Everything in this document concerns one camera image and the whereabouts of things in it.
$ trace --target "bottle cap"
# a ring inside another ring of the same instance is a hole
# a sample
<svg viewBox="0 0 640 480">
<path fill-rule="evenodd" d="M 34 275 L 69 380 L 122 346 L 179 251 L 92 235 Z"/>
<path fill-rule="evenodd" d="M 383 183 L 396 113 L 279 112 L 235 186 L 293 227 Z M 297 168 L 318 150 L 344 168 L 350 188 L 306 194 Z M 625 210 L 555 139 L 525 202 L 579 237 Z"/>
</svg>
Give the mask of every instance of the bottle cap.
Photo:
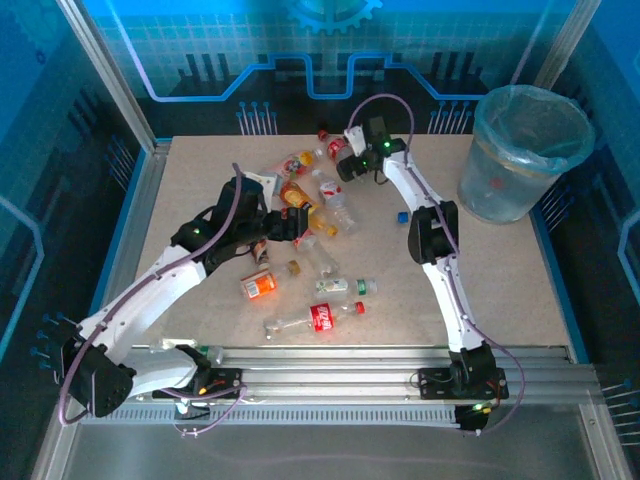
<svg viewBox="0 0 640 480">
<path fill-rule="evenodd" d="M 300 275 L 300 265 L 295 260 L 287 262 L 287 269 L 289 270 L 289 273 L 294 277 Z"/>
</svg>

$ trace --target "coca-cola bottle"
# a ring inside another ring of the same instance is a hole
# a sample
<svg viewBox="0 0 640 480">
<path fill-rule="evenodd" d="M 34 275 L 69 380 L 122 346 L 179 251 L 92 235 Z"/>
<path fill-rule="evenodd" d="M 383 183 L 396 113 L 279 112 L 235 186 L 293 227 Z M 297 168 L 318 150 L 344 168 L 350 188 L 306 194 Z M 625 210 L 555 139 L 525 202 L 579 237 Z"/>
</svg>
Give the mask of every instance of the coca-cola bottle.
<svg viewBox="0 0 640 480">
<path fill-rule="evenodd" d="M 267 319 L 264 321 L 264 329 L 267 340 L 308 331 L 319 333 L 331 330 L 336 323 L 339 324 L 349 317 L 357 317 L 364 312 L 362 302 L 320 303 L 293 314 Z"/>
</svg>

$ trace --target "small bottle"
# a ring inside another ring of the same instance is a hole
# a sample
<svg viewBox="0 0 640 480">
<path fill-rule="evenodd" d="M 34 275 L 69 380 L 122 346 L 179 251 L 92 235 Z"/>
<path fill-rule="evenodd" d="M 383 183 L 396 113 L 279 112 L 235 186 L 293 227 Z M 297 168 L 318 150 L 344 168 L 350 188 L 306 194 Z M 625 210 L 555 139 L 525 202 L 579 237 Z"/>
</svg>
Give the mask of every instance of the small bottle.
<svg viewBox="0 0 640 480">
<path fill-rule="evenodd" d="M 337 165 L 340 161 L 353 155 L 353 148 L 342 135 L 329 135 L 326 130 L 318 132 L 318 138 L 324 144 L 327 156 Z"/>
<path fill-rule="evenodd" d="M 314 293 L 318 300 L 344 300 L 349 296 L 378 293 L 378 283 L 372 278 L 323 278 L 316 280 Z"/>
<path fill-rule="evenodd" d="M 315 230 L 322 230 L 327 235 L 333 237 L 338 233 L 338 227 L 332 225 L 327 218 L 325 209 L 311 200 L 300 186 L 295 182 L 286 182 L 280 190 L 280 198 L 290 207 L 302 208 L 305 204 L 311 205 L 309 208 L 309 226 Z"/>
<path fill-rule="evenodd" d="M 285 335 L 308 332 L 323 332 L 331 330 L 336 323 L 340 323 L 349 317 L 357 317 L 364 314 L 362 302 L 356 303 L 320 303 L 312 305 L 304 310 L 290 315 L 273 317 L 264 321 L 264 329 L 267 340 L 283 337 Z"/>
<path fill-rule="evenodd" d="M 278 177 L 276 187 L 273 191 L 274 195 L 280 194 L 283 183 L 294 180 L 301 175 L 311 171 L 313 164 L 322 157 L 322 149 L 302 150 L 287 155 L 284 160 L 262 170 L 263 173 L 275 173 Z"/>
<path fill-rule="evenodd" d="M 347 196 L 340 185 L 322 170 L 314 170 L 311 172 L 311 176 L 318 185 L 318 193 L 320 193 L 322 202 L 327 210 L 333 213 L 340 228 L 349 234 L 358 230 L 358 223 L 347 207 Z"/>
<path fill-rule="evenodd" d="M 251 255 L 258 266 L 258 270 L 266 270 L 269 268 L 269 252 L 267 251 L 267 239 L 263 238 L 258 242 L 250 245 Z"/>
<path fill-rule="evenodd" d="M 338 274 L 338 263 L 327 253 L 311 230 L 294 240 L 293 246 L 309 261 L 315 275 L 326 278 Z"/>
<path fill-rule="evenodd" d="M 300 265 L 295 260 L 291 260 L 285 265 L 270 270 L 260 270 L 243 278 L 240 280 L 240 286 L 245 297 L 255 300 L 276 291 L 278 284 L 281 285 L 284 280 L 296 277 L 299 273 Z"/>
</svg>

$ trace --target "bottle label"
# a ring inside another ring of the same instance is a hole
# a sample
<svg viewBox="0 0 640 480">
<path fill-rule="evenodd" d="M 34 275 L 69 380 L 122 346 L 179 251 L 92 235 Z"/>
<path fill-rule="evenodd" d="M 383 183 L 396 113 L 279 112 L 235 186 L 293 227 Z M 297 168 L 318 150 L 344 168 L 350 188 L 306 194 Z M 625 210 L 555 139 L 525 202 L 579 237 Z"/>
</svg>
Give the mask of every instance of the bottle label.
<svg viewBox="0 0 640 480">
<path fill-rule="evenodd" d="M 317 293 L 342 293 L 349 289 L 349 283 L 344 278 L 334 278 L 316 281 Z"/>
<path fill-rule="evenodd" d="M 280 198 L 290 207 L 302 208 L 306 203 L 308 203 L 311 205 L 309 215 L 311 215 L 311 212 L 315 210 L 316 207 L 309 195 L 307 195 L 298 186 L 298 184 L 294 182 L 287 182 L 282 186 L 282 190 L 280 190 Z"/>
<path fill-rule="evenodd" d="M 291 178 L 292 175 L 304 175 L 309 171 L 309 167 L 313 164 L 313 154 L 309 151 L 294 153 L 289 155 L 282 165 L 281 175 L 285 180 Z"/>
<path fill-rule="evenodd" d="M 333 328 L 333 315 L 328 303 L 313 305 L 311 308 L 311 318 L 313 319 L 313 328 L 316 332 L 331 330 Z"/>
<path fill-rule="evenodd" d="M 262 270 L 254 273 L 241 281 L 242 288 L 249 297 L 249 300 L 267 295 L 278 288 L 276 277 L 274 277 L 268 270 Z"/>
<path fill-rule="evenodd" d="M 327 146 L 327 153 L 329 154 L 331 160 L 335 162 L 338 152 L 346 146 L 347 142 L 345 142 L 342 138 L 336 138 L 335 140 L 331 141 Z"/>
<path fill-rule="evenodd" d="M 358 285 L 358 295 L 366 295 L 367 294 L 367 282 L 365 282 L 364 279 L 359 278 L 358 280 L 356 280 L 356 283 Z"/>
<path fill-rule="evenodd" d="M 333 180 L 324 182 L 320 185 L 320 195 L 322 195 L 322 198 L 324 198 L 325 201 L 340 193 L 342 193 L 342 189 Z"/>
</svg>

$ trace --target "red bottle label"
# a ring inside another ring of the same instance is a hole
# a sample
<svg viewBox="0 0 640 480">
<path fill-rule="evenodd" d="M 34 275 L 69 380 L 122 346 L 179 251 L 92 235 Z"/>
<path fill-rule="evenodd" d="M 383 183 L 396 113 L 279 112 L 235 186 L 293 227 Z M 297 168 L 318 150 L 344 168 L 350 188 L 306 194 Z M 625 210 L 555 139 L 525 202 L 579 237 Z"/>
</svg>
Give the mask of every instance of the red bottle label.
<svg viewBox="0 0 640 480">
<path fill-rule="evenodd" d="M 320 185 L 320 194 L 325 200 L 329 200 L 331 197 L 339 193 L 342 193 L 342 189 L 333 180 L 324 182 L 322 185 Z"/>
<path fill-rule="evenodd" d="M 327 153 L 329 154 L 329 157 L 331 157 L 331 160 L 335 162 L 338 152 L 346 146 L 347 143 L 342 138 L 336 138 L 331 143 L 329 143 L 329 145 L 327 146 Z"/>
<path fill-rule="evenodd" d="M 313 328 L 316 332 L 331 330 L 333 328 L 333 315 L 328 303 L 321 303 L 311 307 L 311 318 L 313 318 Z"/>
</svg>

